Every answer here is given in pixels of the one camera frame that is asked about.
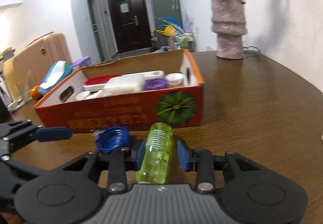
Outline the yellow watering can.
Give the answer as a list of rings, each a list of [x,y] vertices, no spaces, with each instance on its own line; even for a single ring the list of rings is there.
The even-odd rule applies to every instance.
[[[175,35],[176,28],[172,24],[162,24],[155,31],[165,37],[173,37]]]

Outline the green spray bottle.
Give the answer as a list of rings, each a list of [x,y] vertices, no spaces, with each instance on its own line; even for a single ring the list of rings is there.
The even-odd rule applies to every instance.
[[[140,170],[136,173],[139,184],[164,184],[168,171],[172,128],[158,122],[151,126],[146,139],[145,156]]]

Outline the orange fruit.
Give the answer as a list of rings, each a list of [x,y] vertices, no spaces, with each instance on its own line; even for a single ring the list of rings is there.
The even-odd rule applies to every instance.
[[[39,100],[41,99],[43,96],[42,94],[40,94],[38,92],[38,89],[39,89],[39,85],[35,85],[33,86],[33,88],[31,88],[30,90],[30,96],[34,99],[34,100]]]

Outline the clear glass cup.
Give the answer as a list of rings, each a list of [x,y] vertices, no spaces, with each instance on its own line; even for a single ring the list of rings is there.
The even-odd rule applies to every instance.
[[[31,97],[31,89],[35,85],[33,80],[32,71],[29,70],[26,74],[22,76],[20,82],[17,85],[18,92],[22,97],[24,103],[30,102],[33,98]]]

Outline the red cardboard box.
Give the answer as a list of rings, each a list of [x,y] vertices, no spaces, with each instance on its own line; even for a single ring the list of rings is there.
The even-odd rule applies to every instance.
[[[89,79],[156,70],[182,73],[183,82],[162,90],[75,100]],[[203,87],[200,70],[188,50],[149,53],[77,69],[34,109],[46,127],[69,127],[75,133],[115,125],[131,131],[148,130],[156,122],[172,127],[198,126],[202,121]]]

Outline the purple tissue box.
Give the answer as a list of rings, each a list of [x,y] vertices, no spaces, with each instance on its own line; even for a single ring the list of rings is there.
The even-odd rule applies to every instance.
[[[92,65],[92,60],[89,56],[83,57],[75,62],[73,62],[71,64],[71,67],[73,69],[78,69],[78,68],[82,68],[82,67],[87,67]]]

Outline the yellow thermos bottle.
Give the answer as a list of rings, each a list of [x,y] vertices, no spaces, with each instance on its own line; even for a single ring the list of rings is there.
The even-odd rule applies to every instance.
[[[5,49],[2,53],[3,57],[3,77],[5,85],[9,91],[12,100],[16,100],[20,97],[19,91],[16,88],[17,84],[20,82],[13,66],[15,49],[9,47]]]

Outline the purple bottle cap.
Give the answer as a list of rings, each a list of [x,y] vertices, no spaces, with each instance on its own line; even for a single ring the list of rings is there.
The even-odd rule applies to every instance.
[[[168,82],[165,78],[154,78],[147,80],[144,85],[146,91],[150,90],[162,90],[168,88]]]

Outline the dark entrance door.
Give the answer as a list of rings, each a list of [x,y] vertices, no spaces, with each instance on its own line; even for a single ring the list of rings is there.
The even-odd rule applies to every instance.
[[[107,0],[118,52],[151,47],[145,0]]]

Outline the grey refrigerator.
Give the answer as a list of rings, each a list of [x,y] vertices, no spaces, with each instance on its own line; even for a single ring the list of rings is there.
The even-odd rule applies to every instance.
[[[157,30],[163,30],[166,22],[161,19],[166,19],[168,22],[175,23],[182,28],[182,16],[180,0],[151,0],[153,19],[155,24],[155,36],[157,38],[158,47],[168,46],[167,37],[158,33]]]

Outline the small white tube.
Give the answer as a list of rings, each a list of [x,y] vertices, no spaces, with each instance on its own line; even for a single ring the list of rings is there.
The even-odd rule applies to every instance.
[[[99,90],[98,92],[91,92],[91,91],[83,91],[77,96],[75,96],[75,101],[83,101],[83,100],[89,100],[89,99],[96,99],[96,98],[102,98],[104,97],[104,94],[102,90]]]

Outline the pink ribbed vase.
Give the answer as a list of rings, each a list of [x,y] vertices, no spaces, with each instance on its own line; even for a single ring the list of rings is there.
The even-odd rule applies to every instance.
[[[211,0],[212,31],[217,34],[217,57],[240,60],[242,36],[247,34],[245,0]]]

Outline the white jar lid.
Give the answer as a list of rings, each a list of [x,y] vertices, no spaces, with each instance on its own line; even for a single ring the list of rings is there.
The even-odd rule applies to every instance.
[[[184,79],[184,75],[182,73],[171,73],[165,76],[168,85],[170,86],[178,86],[181,85]]]

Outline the blue tissue pack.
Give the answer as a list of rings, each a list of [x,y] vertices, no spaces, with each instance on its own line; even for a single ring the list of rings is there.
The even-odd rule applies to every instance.
[[[72,66],[66,61],[55,62],[49,71],[46,73],[44,79],[38,88],[38,93],[45,96],[51,91],[58,83],[68,77],[73,72]]]

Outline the pink suitcase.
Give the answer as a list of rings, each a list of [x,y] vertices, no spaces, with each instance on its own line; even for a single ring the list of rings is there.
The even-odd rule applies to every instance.
[[[39,85],[57,61],[72,63],[62,33],[50,32],[31,41],[13,59],[13,67],[21,83]]]

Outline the blue bottle cap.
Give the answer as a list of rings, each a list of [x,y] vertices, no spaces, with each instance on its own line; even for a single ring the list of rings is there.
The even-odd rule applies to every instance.
[[[98,152],[110,155],[112,151],[128,147],[130,134],[124,126],[113,126],[104,129],[98,134],[95,145]]]

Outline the red white lint brush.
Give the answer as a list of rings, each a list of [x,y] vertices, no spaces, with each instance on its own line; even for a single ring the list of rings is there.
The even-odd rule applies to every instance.
[[[145,80],[155,79],[155,78],[163,78],[164,72],[162,70],[155,70],[155,71],[146,71],[140,73],[132,73],[132,74],[125,74],[123,76],[135,76],[135,75],[143,75]],[[83,89],[85,91],[90,92],[97,92],[104,88],[104,85],[109,82],[110,79],[114,77],[119,77],[121,75],[106,75],[106,76],[99,76],[92,79],[89,79],[83,84]]]

